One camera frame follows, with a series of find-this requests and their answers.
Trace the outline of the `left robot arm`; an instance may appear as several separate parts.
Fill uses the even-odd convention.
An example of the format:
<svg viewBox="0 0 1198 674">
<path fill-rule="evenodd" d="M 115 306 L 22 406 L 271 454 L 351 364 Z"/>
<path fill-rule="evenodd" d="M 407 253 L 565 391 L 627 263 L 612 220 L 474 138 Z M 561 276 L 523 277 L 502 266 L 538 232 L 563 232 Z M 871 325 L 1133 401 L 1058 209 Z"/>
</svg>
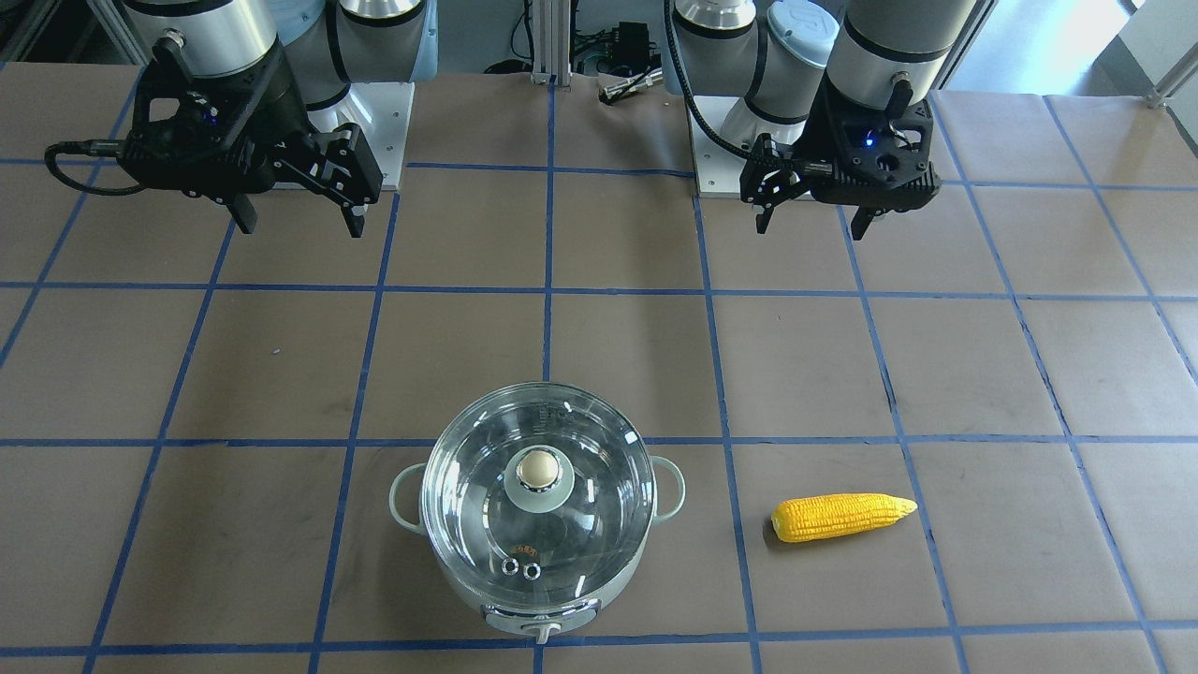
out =
<svg viewBox="0 0 1198 674">
<path fill-rule="evenodd" d="M 766 233 L 779 205 L 851 206 L 853 239 L 940 194 L 928 93 L 972 1 L 666 1 L 667 86 L 742 159 L 738 198 Z"/>
</svg>

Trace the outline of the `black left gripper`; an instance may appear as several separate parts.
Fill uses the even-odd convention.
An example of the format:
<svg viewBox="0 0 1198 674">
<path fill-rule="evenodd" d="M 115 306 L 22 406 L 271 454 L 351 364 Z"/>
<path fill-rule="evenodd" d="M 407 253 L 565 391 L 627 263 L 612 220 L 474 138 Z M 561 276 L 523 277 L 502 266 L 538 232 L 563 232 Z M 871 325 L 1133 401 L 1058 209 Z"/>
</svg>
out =
<svg viewBox="0 0 1198 674">
<path fill-rule="evenodd" d="M 739 176 L 739 198 L 754 205 L 754 230 L 766 235 L 774 208 L 804 195 L 855 206 L 853 242 L 887 211 L 922 210 L 942 189 L 931 159 L 933 129 L 928 103 L 914 98 L 907 78 L 883 86 L 881 108 L 852 101 L 829 78 L 821 80 L 795 142 L 769 134 L 754 141 Z"/>
</svg>

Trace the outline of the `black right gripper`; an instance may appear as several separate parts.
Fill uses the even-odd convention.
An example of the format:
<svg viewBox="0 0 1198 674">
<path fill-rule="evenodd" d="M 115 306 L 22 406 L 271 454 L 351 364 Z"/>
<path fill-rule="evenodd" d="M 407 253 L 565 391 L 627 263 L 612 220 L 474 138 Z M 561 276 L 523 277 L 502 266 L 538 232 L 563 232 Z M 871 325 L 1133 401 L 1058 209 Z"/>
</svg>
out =
<svg viewBox="0 0 1198 674">
<path fill-rule="evenodd" d="M 133 180 L 228 201 L 241 233 L 258 226 L 248 195 L 296 183 L 341 208 L 347 235 L 363 238 L 368 205 L 379 200 L 382 171 L 359 125 L 321 132 L 308 119 L 282 42 L 243 71 L 204 78 L 184 63 L 170 36 L 134 95 L 131 132 L 117 160 Z"/>
</svg>

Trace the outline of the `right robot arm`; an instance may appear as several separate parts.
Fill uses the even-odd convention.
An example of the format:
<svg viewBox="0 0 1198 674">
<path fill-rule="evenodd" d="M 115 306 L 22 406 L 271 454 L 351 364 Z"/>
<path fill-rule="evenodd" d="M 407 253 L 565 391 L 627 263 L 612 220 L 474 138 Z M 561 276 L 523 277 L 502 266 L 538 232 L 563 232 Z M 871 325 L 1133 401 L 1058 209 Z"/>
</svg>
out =
<svg viewBox="0 0 1198 674">
<path fill-rule="evenodd" d="M 140 189 L 223 206 L 296 186 L 359 238 L 397 181 L 406 89 L 438 65 L 435 1 L 125 1 L 150 51 L 110 154 Z"/>
</svg>

